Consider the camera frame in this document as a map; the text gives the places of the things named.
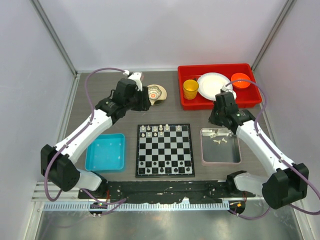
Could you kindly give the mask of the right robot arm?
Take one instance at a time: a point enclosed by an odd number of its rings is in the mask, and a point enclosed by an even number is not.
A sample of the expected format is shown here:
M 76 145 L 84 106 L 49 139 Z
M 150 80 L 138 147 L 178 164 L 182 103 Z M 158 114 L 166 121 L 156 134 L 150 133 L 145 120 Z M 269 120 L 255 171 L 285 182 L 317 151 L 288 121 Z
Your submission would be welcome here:
M 241 170 L 227 175 L 225 190 L 230 197 L 249 192 L 263 197 L 276 210 L 307 196 L 309 169 L 283 154 L 262 131 L 252 113 L 247 109 L 239 110 L 232 93 L 215 96 L 208 121 L 226 127 L 242 140 L 267 173 L 267 177 L 262 177 Z

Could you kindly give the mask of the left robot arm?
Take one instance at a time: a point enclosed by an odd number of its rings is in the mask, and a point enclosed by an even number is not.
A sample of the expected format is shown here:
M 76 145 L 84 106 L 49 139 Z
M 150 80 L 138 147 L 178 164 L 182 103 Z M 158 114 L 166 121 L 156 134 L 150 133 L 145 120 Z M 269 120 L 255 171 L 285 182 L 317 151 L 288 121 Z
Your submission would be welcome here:
M 76 168 L 75 163 L 87 147 L 127 111 L 148 111 L 150 106 L 148 87 L 138 88 L 135 80 L 122 78 L 110 96 L 100 100 L 75 131 L 55 146 L 46 144 L 41 149 L 40 167 L 45 181 L 55 184 L 60 192 L 76 187 L 86 189 L 97 200 L 102 199 L 107 192 L 106 179 Z

